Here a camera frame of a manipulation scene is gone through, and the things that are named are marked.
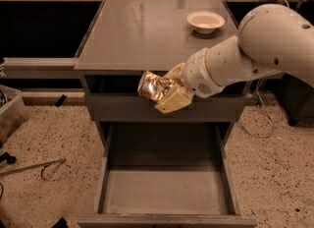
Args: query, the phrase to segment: countertop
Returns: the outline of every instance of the countertop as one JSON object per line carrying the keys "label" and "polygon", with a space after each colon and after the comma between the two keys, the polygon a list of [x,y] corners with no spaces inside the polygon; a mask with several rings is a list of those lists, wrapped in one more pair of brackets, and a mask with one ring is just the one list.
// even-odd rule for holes
{"label": "countertop", "polygon": [[[218,13],[226,23],[197,33],[186,19],[195,11]],[[168,71],[236,32],[222,0],[106,0],[75,69]]]}

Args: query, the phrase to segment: speckled floor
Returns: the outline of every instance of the speckled floor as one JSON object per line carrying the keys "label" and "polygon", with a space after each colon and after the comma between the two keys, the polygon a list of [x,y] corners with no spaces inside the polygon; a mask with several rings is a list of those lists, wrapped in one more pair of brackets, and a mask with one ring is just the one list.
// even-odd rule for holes
{"label": "speckled floor", "polygon": [[[273,94],[263,94],[275,131],[263,109],[248,105],[228,140],[227,154],[243,217],[258,227],[313,227],[314,123],[288,125]],[[40,169],[0,178],[4,186],[0,219],[6,227],[52,227],[61,217],[77,228],[77,218],[93,215],[94,195],[103,152],[85,106],[28,106],[30,114],[0,152],[17,156],[0,172],[66,157],[40,178]]]}

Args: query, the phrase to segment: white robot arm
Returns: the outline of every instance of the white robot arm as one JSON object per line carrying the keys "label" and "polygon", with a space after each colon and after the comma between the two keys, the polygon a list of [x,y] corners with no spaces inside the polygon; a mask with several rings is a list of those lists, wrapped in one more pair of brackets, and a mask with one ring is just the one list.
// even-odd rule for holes
{"label": "white robot arm", "polygon": [[191,95],[206,98],[228,85],[277,73],[314,86],[314,27],[286,6],[266,4],[243,18],[237,36],[191,55],[176,77],[180,89],[167,88],[155,107],[169,113],[189,105]]}

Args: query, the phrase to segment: drawer front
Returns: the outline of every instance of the drawer front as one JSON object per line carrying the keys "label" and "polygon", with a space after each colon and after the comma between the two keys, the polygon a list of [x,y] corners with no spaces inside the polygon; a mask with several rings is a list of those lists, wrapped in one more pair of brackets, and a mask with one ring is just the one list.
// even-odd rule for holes
{"label": "drawer front", "polygon": [[170,114],[159,112],[154,102],[136,95],[87,95],[86,104],[94,120],[115,122],[235,122],[244,107],[242,96],[196,98],[187,108]]}
{"label": "drawer front", "polygon": [[108,216],[79,219],[81,228],[254,228],[257,223],[253,219],[240,216],[190,216],[180,215],[139,215],[139,216]]}

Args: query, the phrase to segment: drawer bottom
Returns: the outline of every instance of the drawer bottom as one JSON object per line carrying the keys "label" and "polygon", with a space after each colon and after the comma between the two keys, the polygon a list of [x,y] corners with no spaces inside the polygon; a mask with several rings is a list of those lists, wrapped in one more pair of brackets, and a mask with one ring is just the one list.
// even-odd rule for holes
{"label": "drawer bottom", "polygon": [[228,214],[219,168],[112,167],[104,214]]}

